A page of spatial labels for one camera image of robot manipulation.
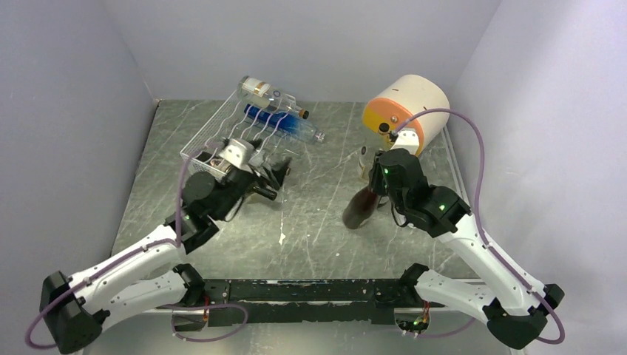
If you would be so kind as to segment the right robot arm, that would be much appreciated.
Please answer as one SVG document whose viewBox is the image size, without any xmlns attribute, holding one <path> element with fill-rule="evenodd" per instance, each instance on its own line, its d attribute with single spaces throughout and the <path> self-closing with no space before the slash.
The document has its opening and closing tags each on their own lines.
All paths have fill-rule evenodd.
<svg viewBox="0 0 627 355">
<path fill-rule="evenodd" d="M 526 273 L 478 225 L 454 190 L 428 183 L 416 156 L 405 149 L 377 152 L 369 188 L 389 198 L 394 217 L 404 217 L 407 226 L 454 251 L 484 283 L 471 285 L 415 264 L 400 279 L 399 297 L 405 305 L 423 300 L 454 308 L 485 324 L 494 338 L 513 349 L 541 339 L 564 291 Z"/>
</svg>

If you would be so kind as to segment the brown bottle gold foil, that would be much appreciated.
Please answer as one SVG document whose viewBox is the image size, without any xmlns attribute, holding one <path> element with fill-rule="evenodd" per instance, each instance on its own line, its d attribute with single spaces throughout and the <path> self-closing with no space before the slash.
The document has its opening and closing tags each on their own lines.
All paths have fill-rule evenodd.
<svg viewBox="0 0 627 355">
<path fill-rule="evenodd" d="M 350 200 L 342 213 L 342 222 L 348 229 L 359 228 L 368 220 L 377 206 L 380 196 L 372 192 L 368 187 L 359 190 Z"/>
</svg>

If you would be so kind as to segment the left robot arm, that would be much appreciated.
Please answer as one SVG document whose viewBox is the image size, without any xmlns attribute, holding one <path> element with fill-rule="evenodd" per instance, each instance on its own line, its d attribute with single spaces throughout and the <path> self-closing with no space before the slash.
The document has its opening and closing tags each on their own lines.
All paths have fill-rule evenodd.
<svg viewBox="0 0 627 355">
<path fill-rule="evenodd" d="M 250 192 L 282 187 L 291 160 L 268 164 L 225 157 L 227 175 L 179 173 L 171 218 L 107 260 L 42 283 L 37 320 L 44 322 L 61 354 L 82 351 L 113 325 L 152 308 L 193 308 L 205 296 L 203 278 L 186 257 L 206 244 L 218 223 L 234 213 Z"/>
</svg>

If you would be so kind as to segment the clear bottle white gold label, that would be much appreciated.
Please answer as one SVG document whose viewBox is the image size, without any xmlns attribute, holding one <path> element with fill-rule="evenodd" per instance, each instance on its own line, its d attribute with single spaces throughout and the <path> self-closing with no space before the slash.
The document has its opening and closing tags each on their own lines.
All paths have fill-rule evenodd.
<svg viewBox="0 0 627 355">
<path fill-rule="evenodd" d="M 374 132 L 368 131 L 366 133 L 358 155 L 358 172 L 363 181 L 368 181 L 368 174 L 373 166 L 375 154 L 389 149 L 389 132 L 390 125 L 384 122 L 379 124 Z"/>
</svg>

